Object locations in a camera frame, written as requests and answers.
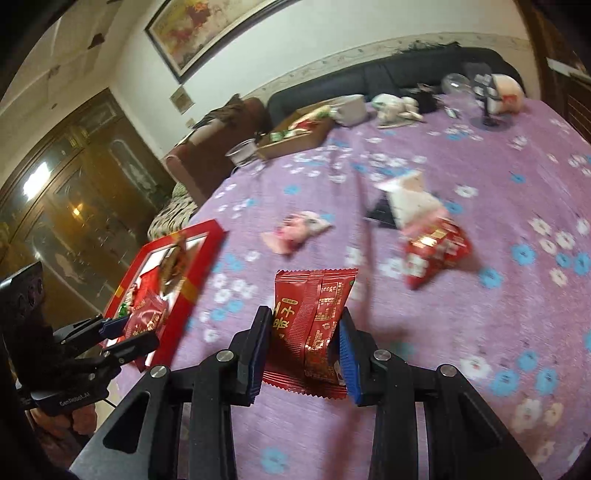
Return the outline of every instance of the red snack bag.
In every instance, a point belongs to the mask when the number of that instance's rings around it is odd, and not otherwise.
[[[443,268],[453,268],[472,252],[462,229],[448,218],[439,218],[406,245],[406,281],[415,290]]]
[[[154,267],[146,273],[141,274],[138,292],[134,298],[134,308],[137,308],[150,291],[154,294],[160,293],[160,268]]]
[[[158,338],[162,337],[168,313],[167,309],[167,302],[160,298],[159,295],[148,290],[143,301],[136,307],[127,321],[125,339],[149,330],[156,330]],[[145,369],[145,360],[145,357],[139,357],[135,360],[135,365],[140,371]]]
[[[345,398],[327,350],[357,269],[279,271],[263,380],[297,393]]]

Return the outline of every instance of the picture frame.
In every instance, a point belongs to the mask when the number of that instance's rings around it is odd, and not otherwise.
[[[298,1],[164,0],[145,32],[176,79],[184,83],[240,34]]]

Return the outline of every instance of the floral tablecloth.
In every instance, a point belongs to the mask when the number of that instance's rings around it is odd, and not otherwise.
[[[273,304],[277,270],[355,265],[348,306],[357,327],[413,365],[457,365],[555,480],[591,432],[591,147],[535,100],[504,132],[443,112],[426,120],[335,128],[320,148],[227,179],[191,220],[216,218],[229,236],[173,368],[248,328],[258,305]],[[409,168],[424,171],[475,246],[471,266],[418,291],[404,285],[399,233],[364,218],[380,195],[375,183]],[[334,227],[292,258],[270,253],[261,232],[300,210]],[[127,366],[122,392],[137,378]],[[232,412],[241,479],[368,476],[371,408],[263,385],[252,407]]]

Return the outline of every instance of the ceiling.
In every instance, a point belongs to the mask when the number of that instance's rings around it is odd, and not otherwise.
[[[58,93],[92,76],[124,0],[78,0],[39,39],[0,101],[0,129],[9,133],[51,108]]]

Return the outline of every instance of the brown armchair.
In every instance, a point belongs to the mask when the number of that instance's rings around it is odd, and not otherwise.
[[[232,173],[235,165],[226,152],[270,129],[269,114],[258,98],[247,98],[243,105],[226,122],[215,118],[198,128],[164,157],[171,175],[187,187],[198,206]]]

